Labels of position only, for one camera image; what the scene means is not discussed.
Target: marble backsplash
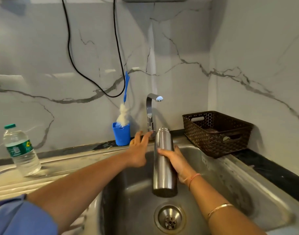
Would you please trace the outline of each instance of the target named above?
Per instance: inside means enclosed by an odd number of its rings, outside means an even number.
[[[77,68],[110,95],[123,78],[112,0],[66,0]],[[156,128],[183,128],[182,114],[207,110],[210,0],[117,1],[117,26],[130,83],[132,134],[147,130],[148,93]],[[0,158],[3,126],[17,124],[37,152],[113,140],[123,95],[107,98],[78,75],[67,56],[61,0],[0,0]]]
[[[249,148],[299,175],[299,0],[214,0],[208,108],[256,125]]]

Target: blue sleeve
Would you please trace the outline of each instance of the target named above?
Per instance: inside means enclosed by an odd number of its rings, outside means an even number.
[[[57,235],[52,217],[25,197],[0,201],[0,235]]]

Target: blue cup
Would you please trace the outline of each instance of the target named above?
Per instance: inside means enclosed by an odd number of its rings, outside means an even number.
[[[130,143],[130,124],[126,126],[116,126],[116,122],[112,124],[112,130],[115,135],[116,144],[118,146],[126,146]]]

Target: sink drain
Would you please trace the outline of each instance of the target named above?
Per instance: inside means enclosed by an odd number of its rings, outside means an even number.
[[[156,226],[164,233],[176,234],[186,223],[185,214],[179,205],[164,203],[155,210],[154,220]]]

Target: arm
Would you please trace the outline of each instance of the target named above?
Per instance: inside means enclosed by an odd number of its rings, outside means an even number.
[[[141,132],[136,133],[124,153],[96,162],[41,187],[28,194],[27,200],[50,214],[61,234],[120,171],[145,165],[150,135],[151,132],[145,134],[141,142]]]
[[[190,180],[196,172],[181,154],[179,147],[175,146],[174,152],[159,149],[158,153],[170,159],[178,173],[180,182],[189,186]],[[200,175],[191,181],[190,191],[206,220],[213,209],[229,203]],[[233,206],[223,207],[214,212],[208,221],[208,226],[212,235],[266,235],[264,231]]]

